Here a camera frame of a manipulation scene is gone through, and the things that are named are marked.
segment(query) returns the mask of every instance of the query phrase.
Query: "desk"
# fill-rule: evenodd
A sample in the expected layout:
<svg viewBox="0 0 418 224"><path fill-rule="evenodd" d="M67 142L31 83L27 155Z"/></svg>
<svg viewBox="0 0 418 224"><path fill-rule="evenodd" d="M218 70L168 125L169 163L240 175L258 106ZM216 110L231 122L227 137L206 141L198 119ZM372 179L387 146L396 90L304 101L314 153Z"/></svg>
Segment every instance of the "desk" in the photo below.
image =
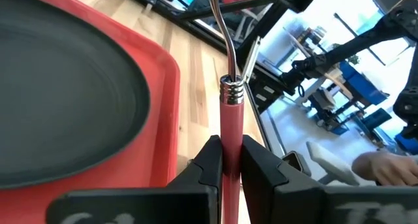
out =
<svg viewBox="0 0 418 224"><path fill-rule="evenodd" d="M227 73L227 57L134 0L79 0L148 37L170 52L180 67L178 173L194 158L210 135L219 134L219 78ZM244 133L263 144L251 103L246 97ZM249 223L241 196L240 223Z"/></svg>

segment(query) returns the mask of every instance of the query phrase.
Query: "dark gray plate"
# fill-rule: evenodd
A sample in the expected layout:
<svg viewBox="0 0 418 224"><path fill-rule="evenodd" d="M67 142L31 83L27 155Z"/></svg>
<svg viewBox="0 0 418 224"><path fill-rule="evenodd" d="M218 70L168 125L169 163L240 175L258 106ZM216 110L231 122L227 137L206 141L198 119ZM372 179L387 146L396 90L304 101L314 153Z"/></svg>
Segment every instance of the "dark gray plate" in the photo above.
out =
<svg viewBox="0 0 418 224"><path fill-rule="evenodd" d="M41 1L0 0L0 188L104 161L149 108L145 77L112 39Z"/></svg>

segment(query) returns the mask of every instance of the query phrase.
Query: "red tray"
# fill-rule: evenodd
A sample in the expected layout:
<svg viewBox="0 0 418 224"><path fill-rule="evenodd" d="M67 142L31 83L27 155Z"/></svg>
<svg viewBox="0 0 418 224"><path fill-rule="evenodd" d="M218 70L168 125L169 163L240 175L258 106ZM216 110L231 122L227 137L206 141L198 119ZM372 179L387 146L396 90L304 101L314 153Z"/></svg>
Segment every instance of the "red tray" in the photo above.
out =
<svg viewBox="0 0 418 224"><path fill-rule="evenodd" d="M158 44L77 0L43 1L98 27L125 48L147 79L151 110L141 133L108 161L69 178L0 191L1 224L44 223L48 204L75 189L161 187L176 175L180 70L172 56Z"/></svg>

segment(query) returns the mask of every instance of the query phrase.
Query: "person's hand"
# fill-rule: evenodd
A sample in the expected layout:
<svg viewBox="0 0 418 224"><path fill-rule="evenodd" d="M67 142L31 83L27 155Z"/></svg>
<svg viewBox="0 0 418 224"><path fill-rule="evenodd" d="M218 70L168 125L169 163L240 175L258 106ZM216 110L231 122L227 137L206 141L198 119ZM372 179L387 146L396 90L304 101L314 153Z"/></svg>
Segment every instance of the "person's hand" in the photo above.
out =
<svg viewBox="0 0 418 224"><path fill-rule="evenodd" d="M411 157L381 152L371 158L370 166L381 185L418 184L418 165Z"/></svg>

